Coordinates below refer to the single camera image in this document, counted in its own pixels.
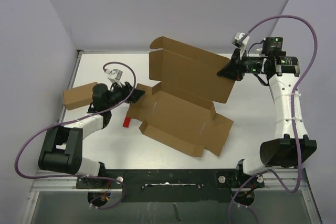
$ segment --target white table surface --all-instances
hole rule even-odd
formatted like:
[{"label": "white table surface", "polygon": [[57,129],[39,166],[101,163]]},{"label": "white table surface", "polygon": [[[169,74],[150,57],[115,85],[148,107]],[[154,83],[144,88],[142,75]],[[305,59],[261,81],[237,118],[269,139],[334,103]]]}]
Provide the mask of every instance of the white table surface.
[{"label": "white table surface", "polygon": [[[73,87],[95,81],[110,86],[108,75],[102,70],[109,61],[128,64],[135,71],[138,83],[149,86],[158,83],[149,80],[148,54],[83,54]],[[133,83],[127,68],[109,66],[112,68],[123,71],[122,82]],[[87,108],[66,111],[64,120],[83,116]],[[271,94],[254,76],[247,74],[243,81],[236,82],[227,103],[215,103],[215,108],[217,113],[234,121],[220,157],[206,150],[202,157],[183,154],[142,135],[141,122],[135,119],[131,120],[129,128],[124,128],[128,104],[114,109],[110,124],[83,141],[83,157],[104,162],[108,169],[235,168],[240,159],[259,155],[262,142],[274,139],[276,118]]]}]

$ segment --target brown cardboard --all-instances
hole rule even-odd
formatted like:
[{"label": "brown cardboard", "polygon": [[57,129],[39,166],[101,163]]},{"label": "brown cardboard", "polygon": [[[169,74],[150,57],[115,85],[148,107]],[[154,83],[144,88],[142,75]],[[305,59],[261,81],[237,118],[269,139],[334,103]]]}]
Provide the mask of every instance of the brown cardboard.
[{"label": "brown cardboard", "polygon": [[73,110],[92,102],[92,88],[97,82],[82,85],[63,91],[63,104],[68,110]]},{"label": "brown cardboard", "polygon": [[160,37],[151,43],[153,87],[137,85],[145,95],[130,105],[127,116],[143,123],[140,131],[165,145],[199,157],[203,149],[221,154],[233,121],[216,113],[212,101],[225,103],[234,81],[216,73],[229,59]]}]

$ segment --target cardboard box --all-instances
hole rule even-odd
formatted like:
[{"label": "cardboard box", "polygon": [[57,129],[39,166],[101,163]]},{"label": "cardboard box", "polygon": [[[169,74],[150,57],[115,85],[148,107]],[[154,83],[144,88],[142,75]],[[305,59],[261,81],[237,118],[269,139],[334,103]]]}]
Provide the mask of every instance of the cardboard box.
[{"label": "cardboard box", "polygon": [[127,117],[143,123],[141,132],[190,156],[209,150],[220,156],[233,121],[216,113],[213,101],[226,103],[233,80],[217,72],[229,59],[160,37],[149,54],[150,79],[161,81],[137,89],[146,94],[130,105]]},{"label": "cardboard box", "polygon": [[92,88],[97,82],[63,91],[63,104],[68,110],[74,110],[92,102]]}]

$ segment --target screw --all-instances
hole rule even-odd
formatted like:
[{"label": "screw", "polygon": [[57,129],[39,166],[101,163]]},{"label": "screw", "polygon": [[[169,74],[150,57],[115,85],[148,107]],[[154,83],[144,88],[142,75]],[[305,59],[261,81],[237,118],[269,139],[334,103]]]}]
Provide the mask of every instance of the screw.
[{"label": "screw", "polygon": [[260,176],[260,177],[257,178],[257,181],[258,181],[259,183],[262,183],[262,182],[264,181],[264,178],[263,178],[262,176]]},{"label": "screw", "polygon": [[119,180],[120,182],[123,182],[123,177],[121,177],[121,176],[119,176],[119,177],[117,177],[117,180]]},{"label": "screw", "polygon": [[225,177],[224,176],[219,176],[218,181],[222,184],[225,183]]}]

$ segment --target white wall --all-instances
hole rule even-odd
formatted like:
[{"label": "white wall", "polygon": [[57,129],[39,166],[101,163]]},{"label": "white wall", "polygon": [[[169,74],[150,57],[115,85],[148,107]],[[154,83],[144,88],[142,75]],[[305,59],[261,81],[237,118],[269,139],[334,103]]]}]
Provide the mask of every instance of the white wall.
[{"label": "white wall", "polygon": [[[32,181],[14,172],[15,156],[59,115],[77,52],[49,0],[0,0],[0,223],[19,223]],[[20,163],[34,174],[42,139]]]},{"label": "white wall", "polygon": [[[77,49],[148,50],[167,36],[213,51],[237,31],[280,14],[287,0],[50,0]],[[275,20],[256,31],[270,35]]]},{"label": "white wall", "polygon": [[[315,64],[300,85],[300,92],[306,128],[309,136],[318,141],[318,149],[307,160],[306,169],[323,223],[336,220],[335,13],[336,0],[289,0],[284,10],[284,14],[308,20],[319,41]],[[308,28],[299,22],[281,19],[272,35],[284,37],[284,50],[289,56],[297,56],[304,70],[313,50]]]}]

